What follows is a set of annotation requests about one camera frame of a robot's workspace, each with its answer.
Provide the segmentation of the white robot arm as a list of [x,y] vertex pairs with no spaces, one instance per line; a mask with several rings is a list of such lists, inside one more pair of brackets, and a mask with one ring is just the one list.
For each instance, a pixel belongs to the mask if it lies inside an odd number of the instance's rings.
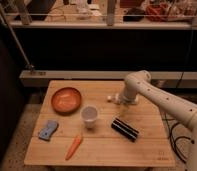
[[150,81],[151,75],[146,70],[128,74],[119,94],[119,102],[135,104],[136,96],[141,94],[189,129],[192,132],[192,142],[189,145],[186,168],[187,171],[197,171],[197,104],[161,90]]

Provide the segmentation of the beige wooden gripper finger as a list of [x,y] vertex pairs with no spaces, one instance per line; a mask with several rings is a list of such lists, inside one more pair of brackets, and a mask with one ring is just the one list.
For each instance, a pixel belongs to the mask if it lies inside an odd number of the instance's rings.
[[120,105],[120,111],[119,111],[119,116],[125,116],[129,110],[129,106],[127,104],[121,104]]

